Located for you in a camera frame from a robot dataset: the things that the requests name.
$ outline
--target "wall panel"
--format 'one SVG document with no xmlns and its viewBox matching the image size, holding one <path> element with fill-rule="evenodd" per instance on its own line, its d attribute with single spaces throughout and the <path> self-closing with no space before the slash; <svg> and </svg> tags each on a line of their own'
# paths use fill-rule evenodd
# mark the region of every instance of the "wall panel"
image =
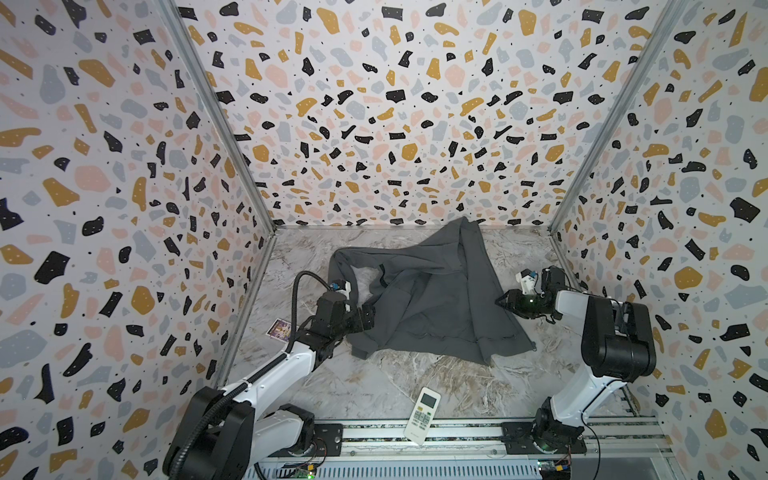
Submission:
<svg viewBox="0 0 768 480">
<path fill-rule="evenodd" d="M 541 225 L 664 3 L 179 6 L 276 223 Z"/>
<path fill-rule="evenodd" d="M 266 239 L 151 3 L 0 7 L 0 475 L 159 478 Z"/>
<path fill-rule="evenodd" d="M 650 308 L 631 391 L 696 480 L 768 458 L 766 8 L 691 3 L 556 233 L 584 286 Z"/>
</svg>

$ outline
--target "air conditioner remote control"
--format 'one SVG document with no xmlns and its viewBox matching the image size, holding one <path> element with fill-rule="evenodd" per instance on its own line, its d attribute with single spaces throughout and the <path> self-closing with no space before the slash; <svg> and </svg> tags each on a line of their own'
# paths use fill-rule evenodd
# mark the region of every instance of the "air conditioner remote control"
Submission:
<svg viewBox="0 0 768 480">
<path fill-rule="evenodd" d="M 406 426 L 406 438 L 418 445 L 422 445 L 427 438 L 429 426 L 435 418 L 437 405 L 440 403 L 440 394 L 424 387 L 419 394 L 419 401 L 413 407 L 411 418 Z"/>
</svg>

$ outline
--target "marble floor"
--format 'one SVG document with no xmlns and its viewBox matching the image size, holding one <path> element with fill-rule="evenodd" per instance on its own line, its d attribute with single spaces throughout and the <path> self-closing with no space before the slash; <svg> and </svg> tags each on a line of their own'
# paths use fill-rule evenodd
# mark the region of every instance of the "marble floor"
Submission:
<svg viewBox="0 0 768 480">
<path fill-rule="evenodd" d="M 285 344 L 266 335 L 275 319 L 290 321 L 290 291 L 301 270 L 325 278 L 331 253 L 340 247 L 400 248 L 418 243 L 435 229 L 288 229 L 279 230 L 266 274 L 229 375 L 234 382 L 278 353 Z M 483 230 L 485 249 L 502 289 L 515 288 L 515 273 L 540 271 L 557 263 L 549 238 L 540 230 Z M 358 272 L 359 288 L 376 271 Z M 301 281 L 299 322 L 314 312 L 323 287 L 311 278 Z M 276 406 L 292 403 L 318 419 L 407 418 L 421 388 L 439 392 L 436 418 L 527 417 L 558 392 L 581 363 L 579 334 L 544 320 L 519 320 L 537 350 L 512 357 L 494 356 L 481 366 L 451 356 L 382 350 L 367 360 L 350 354 L 347 342 L 334 357 L 292 386 Z M 621 391 L 596 415 L 630 415 Z"/>
</svg>

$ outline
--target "black cable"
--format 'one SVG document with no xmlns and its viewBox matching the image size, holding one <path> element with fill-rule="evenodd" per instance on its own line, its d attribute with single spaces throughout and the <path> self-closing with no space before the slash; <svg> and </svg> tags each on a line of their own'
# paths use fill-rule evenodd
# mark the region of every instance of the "black cable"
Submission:
<svg viewBox="0 0 768 480">
<path fill-rule="evenodd" d="M 317 275 L 314 272 L 310 272 L 308 270 L 302 270 L 296 275 L 296 278 L 293 280 L 293 295 L 291 297 L 291 330 L 290 330 L 290 341 L 288 342 L 288 347 L 285 349 L 285 353 L 276 357 L 273 361 L 268 363 L 266 366 L 264 366 L 262 369 L 260 369 L 258 372 L 254 373 L 251 377 L 248 378 L 246 382 L 241 383 L 237 387 L 235 387 L 234 390 L 227 393 L 224 397 L 222 397 L 218 402 L 214 403 L 213 406 L 211 406 L 200 418 L 200 421 L 194 426 L 194 429 L 187 437 L 187 440 L 184 442 L 184 444 L 179 448 L 178 452 L 174 456 L 174 460 L 170 464 L 170 469 L 168 472 L 168 478 L 169 480 L 178 480 L 179 474 L 181 473 L 181 469 L 184 466 L 184 462 L 187 460 L 187 456 L 189 456 L 190 450 L 192 449 L 192 446 L 197 441 L 198 438 L 200 438 L 200 435 L 203 433 L 205 429 L 208 428 L 208 425 L 220 414 L 221 410 L 229 405 L 232 400 L 241 394 L 246 388 L 248 388 L 248 385 L 255 382 L 264 374 L 269 372 L 272 368 L 274 368 L 275 365 L 282 362 L 286 358 L 287 353 L 291 353 L 291 350 L 293 349 L 293 344 L 296 342 L 296 315 L 297 315 L 297 297 L 299 295 L 299 280 L 301 280 L 302 276 L 309 275 L 318 282 L 320 282 L 325 288 L 328 290 L 331 290 L 331 287 L 326 283 L 325 280 L 323 280 L 319 275 Z"/>
<path fill-rule="evenodd" d="M 259 480 L 266 480 L 264 472 L 261 471 L 261 467 L 259 466 L 259 462 L 253 464 L 253 469 L 256 470 L 256 476 L 259 477 Z"/>
<path fill-rule="evenodd" d="M 592 477 L 592 480 L 596 480 L 598 477 L 598 472 L 600 471 L 600 460 L 601 460 L 601 454 L 602 454 L 600 450 L 600 439 L 598 438 L 598 434 L 594 432 L 592 427 L 587 425 L 587 423 L 584 421 L 584 412 L 581 412 L 581 423 L 583 423 L 585 427 L 590 429 L 590 431 L 592 432 L 592 435 L 594 435 L 594 439 L 598 441 L 598 467 L 594 470 L 594 477 Z"/>
<path fill-rule="evenodd" d="M 181 473 L 181 468 L 184 466 L 184 462 L 187 460 L 187 456 L 190 454 L 192 445 L 194 445 L 197 439 L 200 438 L 200 434 L 203 433 L 203 430 L 208 428 L 208 425 L 214 420 L 214 418 L 216 418 L 217 415 L 219 415 L 219 412 L 225 405 L 230 403 L 233 398 L 241 394 L 241 392 L 246 388 L 248 388 L 247 383 L 238 385 L 234 390 L 227 393 L 218 402 L 214 403 L 214 406 L 210 407 L 205 412 L 205 414 L 203 414 L 203 416 L 200 418 L 200 421 L 197 423 L 197 425 L 194 426 L 194 429 L 187 437 L 187 441 L 184 442 L 179 451 L 176 452 L 176 456 L 174 456 L 174 460 L 170 464 L 170 469 L 168 472 L 168 478 L 170 480 L 178 480 L 179 474 Z"/>
<path fill-rule="evenodd" d="M 315 470 L 317 470 L 318 467 L 320 467 L 323 463 L 325 463 L 326 462 L 326 458 L 328 458 L 328 444 L 323 439 L 317 439 L 317 441 L 318 442 L 322 442 L 324 447 L 323 447 L 323 461 L 320 462 L 319 464 L 315 465 Z"/>
<path fill-rule="evenodd" d="M 315 442 L 312 442 L 312 447 L 314 447 L 312 449 L 312 457 L 310 457 L 309 460 L 307 460 L 306 462 L 301 462 L 301 463 L 292 463 L 292 464 L 287 464 L 286 463 L 285 465 L 283 465 L 283 468 L 302 468 L 302 467 L 306 467 L 307 465 L 312 463 L 312 460 L 314 460 L 315 456 L 317 456 L 317 444 Z"/>
<path fill-rule="evenodd" d="M 598 442 L 598 467 L 597 467 L 597 468 L 594 470 L 594 477 L 592 477 L 592 480 L 595 480 L 595 479 L 598 477 L 598 472 L 600 471 L 600 459 L 601 459 L 601 454 L 602 454 L 602 452 L 601 452 L 601 449 L 600 449 L 600 439 L 598 438 L 598 434 L 597 434 L 597 433 L 595 433 L 595 432 L 594 432 L 594 430 L 592 429 L 592 427 L 590 427 L 589 425 L 587 425 L 587 423 L 584 421 L 584 411 L 585 411 L 585 410 L 587 410 L 587 409 L 589 409 L 589 407 L 592 405 L 592 403 L 594 403 L 594 401 L 595 401 L 595 400 L 597 400 L 598 398 L 600 398 L 600 395 L 602 395 L 602 394 L 603 394 L 603 392 L 605 392 L 605 390 L 608 388 L 608 386 L 609 386 L 611 383 L 613 383 L 613 382 L 618 382 L 618 381 L 619 381 L 619 380 L 611 380 L 610 382 L 606 383 L 606 384 L 605 384 L 605 386 L 603 387 L 603 389 L 600 391 L 600 393 L 598 393 L 598 394 L 597 394 L 597 395 L 596 395 L 596 396 L 595 396 L 595 397 L 594 397 L 594 398 L 593 398 L 593 399 L 592 399 L 592 400 L 591 400 L 591 401 L 590 401 L 590 402 L 587 404 L 587 406 L 586 406 L 586 407 L 584 407 L 584 410 L 581 410 L 581 423 L 583 423 L 583 424 L 584 424 L 584 426 L 585 426 L 585 427 L 587 427 L 587 428 L 590 430 L 590 432 L 592 432 L 592 435 L 594 435 L 594 439 L 595 439 L 595 440 L 597 440 L 597 442 Z"/>
<path fill-rule="evenodd" d="M 308 270 L 302 270 L 297 275 L 296 278 L 293 279 L 293 290 L 291 292 L 291 301 L 290 301 L 290 336 L 288 339 L 288 346 L 286 347 L 286 353 L 291 353 L 293 350 L 293 344 L 296 342 L 296 315 L 298 314 L 298 297 L 299 297 L 299 280 L 301 280 L 302 276 L 309 275 L 313 279 L 320 282 L 326 289 L 331 290 L 331 287 L 326 283 L 323 278 L 320 277 L 317 273 L 310 272 Z"/>
<path fill-rule="evenodd" d="M 570 290 L 572 292 L 584 293 L 581 290 L 576 290 L 574 288 L 573 283 L 571 283 L 571 279 L 568 278 L 568 275 L 565 276 L 565 279 L 566 279 L 566 281 L 568 281 L 568 286 L 566 286 L 565 288 L 567 288 L 568 290 Z"/>
</svg>

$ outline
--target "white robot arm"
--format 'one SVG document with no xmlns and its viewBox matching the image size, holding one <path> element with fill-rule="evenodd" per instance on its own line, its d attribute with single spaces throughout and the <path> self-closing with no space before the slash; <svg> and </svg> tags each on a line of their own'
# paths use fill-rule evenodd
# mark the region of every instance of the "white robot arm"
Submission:
<svg viewBox="0 0 768 480">
<path fill-rule="evenodd" d="M 584 363 L 537 412 L 531 434 L 543 452 L 570 445 L 605 399 L 656 367 L 645 305 L 560 290 L 554 309 L 562 315 L 563 326 L 582 332 Z"/>
<path fill-rule="evenodd" d="M 296 296 L 303 275 L 328 291 L 317 300 L 315 315 L 297 327 Z M 372 307 L 351 305 L 348 283 L 344 290 L 338 283 L 328 285 L 314 273 L 299 273 L 285 350 L 223 390 L 203 387 L 194 394 L 163 462 L 170 480 L 242 478 L 253 463 L 281 449 L 296 456 L 310 451 L 314 414 L 283 405 L 259 418 L 291 385 L 332 358 L 345 335 L 373 328 Z"/>
</svg>

